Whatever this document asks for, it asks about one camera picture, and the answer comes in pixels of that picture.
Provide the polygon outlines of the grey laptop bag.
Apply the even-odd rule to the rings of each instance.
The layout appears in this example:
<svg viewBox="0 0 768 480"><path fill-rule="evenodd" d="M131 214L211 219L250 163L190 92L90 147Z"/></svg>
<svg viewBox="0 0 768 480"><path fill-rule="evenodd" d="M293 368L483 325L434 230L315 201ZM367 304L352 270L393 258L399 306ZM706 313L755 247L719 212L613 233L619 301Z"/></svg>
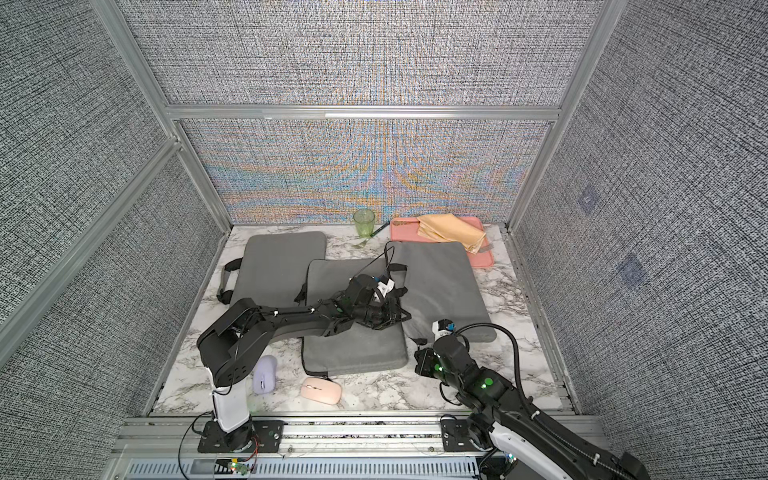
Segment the grey laptop bag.
<svg viewBox="0 0 768 480"><path fill-rule="evenodd" d="M243 256L225 264L216 298L224 305L243 298L261 306L298 305L306 299L308 266L325 257L326 246L321 232L252 236Z"/></svg>
<svg viewBox="0 0 768 480"><path fill-rule="evenodd" d="M313 260L306 275L307 300L330 297L358 273L377 276L385 270L383 259ZM355 324L339 335L303 338L301 360L306 374L324 378L395 370L407 364L405 335L399 325L374 331Z"/></svg>
<svg viewBox="0 0 768 480"><path fill-rule="evenodd" d="M394 277L407 289L401 297L402 308L411 314L402 323L407 338L430 344L435 339L433 324L447 319L458 329L474 324L465 333L471 343L496 339L496 331L484 326L491 318L461 244L389 241L386 250L392 265L406 267Z"/></svg>

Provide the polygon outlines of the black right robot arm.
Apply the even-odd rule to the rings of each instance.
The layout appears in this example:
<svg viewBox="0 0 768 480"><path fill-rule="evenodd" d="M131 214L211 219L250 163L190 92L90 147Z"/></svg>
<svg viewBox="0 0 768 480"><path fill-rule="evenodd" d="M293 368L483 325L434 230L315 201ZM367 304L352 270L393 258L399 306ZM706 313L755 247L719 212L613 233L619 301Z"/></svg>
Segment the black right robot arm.
<svg viewBox="0 0 768 480"><path fill-rule="evenodd" d="M569 430L536 407L510 380L481 367L455 335L414 354L415 372L457 391L471 410L470 437L482 448L510 454L544 479L648 479L629 453L617 457Z"/></svg>

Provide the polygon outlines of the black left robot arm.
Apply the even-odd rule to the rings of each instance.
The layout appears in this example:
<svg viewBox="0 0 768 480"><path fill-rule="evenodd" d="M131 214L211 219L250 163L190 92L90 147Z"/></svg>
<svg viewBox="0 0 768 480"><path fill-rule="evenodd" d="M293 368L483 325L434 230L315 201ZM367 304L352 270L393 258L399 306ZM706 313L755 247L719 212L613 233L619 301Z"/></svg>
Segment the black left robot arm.
<svg viewBox="0 0 768 480"><path fill-rule="evenodd" d="M405 322L401 306L408 289L388 275L358 274L346 289L304 307L269 307L242 298L197 339L202 364L212 385L212 420L198 450L242 452L256 444L256 433L240 383L273 342L301 337L331 337L355 325L381 331Z"/></svg>

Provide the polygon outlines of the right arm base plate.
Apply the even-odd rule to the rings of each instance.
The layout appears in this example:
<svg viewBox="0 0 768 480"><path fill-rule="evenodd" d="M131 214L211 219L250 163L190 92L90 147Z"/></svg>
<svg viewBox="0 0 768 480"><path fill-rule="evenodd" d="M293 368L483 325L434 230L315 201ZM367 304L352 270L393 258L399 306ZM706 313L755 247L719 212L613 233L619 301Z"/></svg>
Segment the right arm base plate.
<svg viewBox="0 0 768 480"><path fill-rule="evenodd" d="M454 415L442 415L439 419L443 450L449 453L479 452L480 448L469 436L467 421Z"/></svg>

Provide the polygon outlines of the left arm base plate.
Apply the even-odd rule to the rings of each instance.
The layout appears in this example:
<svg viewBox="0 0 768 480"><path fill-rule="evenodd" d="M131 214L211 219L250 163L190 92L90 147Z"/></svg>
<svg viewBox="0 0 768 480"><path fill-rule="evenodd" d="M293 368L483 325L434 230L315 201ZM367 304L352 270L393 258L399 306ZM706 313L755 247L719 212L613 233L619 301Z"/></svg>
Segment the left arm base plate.
<svg viewBox="0 0 768 480"><path fill-rule="evenodd" d="M224 432L216 421L208 421L198 443L199 453L277 453L284 422L251 420L232 432Z"/></svg>

